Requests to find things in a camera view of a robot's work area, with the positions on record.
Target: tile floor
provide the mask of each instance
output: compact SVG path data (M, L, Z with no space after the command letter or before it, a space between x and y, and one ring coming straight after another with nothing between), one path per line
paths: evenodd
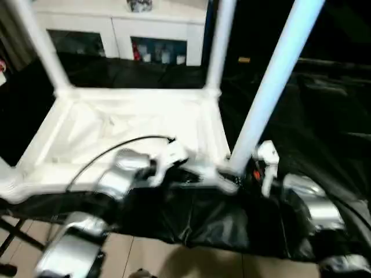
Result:
M17 220L4 217L13 225ZM26 221L22 230L41 242L46 241L50 224ZM0 230L0 243L8 233ZM212 248L188 249L159 240L111 235L104 246L107 253L101 277L127 278L139 268L159 278L317 278L314 264L301 264L273 258L253 257ZM33 277L41 252L14 239L0 258L18 266L16 278Z

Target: black plastic sheet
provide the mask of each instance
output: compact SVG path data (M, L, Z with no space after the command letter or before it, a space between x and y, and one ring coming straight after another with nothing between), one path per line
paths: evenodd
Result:
M202 87L204 81L204 71L198 67L164 67L72 55L61 55L61 60L71 82L77 86L194 89ZM45 116L53 102L50 83L39 62L25 72L26 77L21 72L0 88L0 97L7 94L12 99L10 104L1 101L1 105L12 105L8 109L16 113L22 109L18 103L25 100L25 94L33 92ZM325 189L347 224L350 240L371 258L370 83L346 74L328 76L318 72L297 68L261 140L273 140L280 155L280 178L286 173L307 175ZM248 74L248 70L224 74L220 110L231 148L258 86L259 75ZM28 122L37 126L43 114L33 113L36 112L33 106L28 109L31 110ZM13 162L35 132L35 128L22 128L23 121L16 123L21 128L9 134L6 150L14 154ZM23 138L23 145L11 140L18 137ZM302 237L297 237L301 227L292 221L292 211L277 200L251 194L251 186L247 180L236 196L226 196L215 189L172 188L171 183L153 191L137 189L130 193L124 211L118 213L116 231L190 247L212 246L315 261L305 231ZM57 221L62 221L67 212L78 208L83 198L89 195L77 192L34 196L16 206L3 201L2 211L51 221L55 204L61 202Z

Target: glass cabinet door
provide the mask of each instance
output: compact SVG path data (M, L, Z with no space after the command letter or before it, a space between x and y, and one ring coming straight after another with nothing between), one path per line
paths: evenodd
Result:
M48 30L58 52L106 56L99 33L81 31Z

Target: white pipe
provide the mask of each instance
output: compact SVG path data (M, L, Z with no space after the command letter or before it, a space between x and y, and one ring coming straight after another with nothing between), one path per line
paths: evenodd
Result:
M41 28L37 22L30 0L8 0L17 15L20 22L23 24L24 30L27 32L30 41L32 42L46 73L48 74L55 91L70 87L70 82L65 71L57 57L55 48L51 48L52 44L48 44L48 34L44 28Z
M231 155L231 171L244 172L324 2L295 0Z
M216 19L206 87L219 89L237 0L221 0Z

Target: white plastic tray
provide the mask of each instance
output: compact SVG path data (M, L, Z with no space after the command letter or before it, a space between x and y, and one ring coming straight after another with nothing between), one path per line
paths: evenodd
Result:
M62 191L92 158L140 136L174 137L218 164L230 153L216 98L207 90L72 90L75 98L57 98L20 159L24 182L14 191L17 199L30 191ZM155 156L167 143L147 139L125 147ZM99 159L72 190L91 188L116 152Z

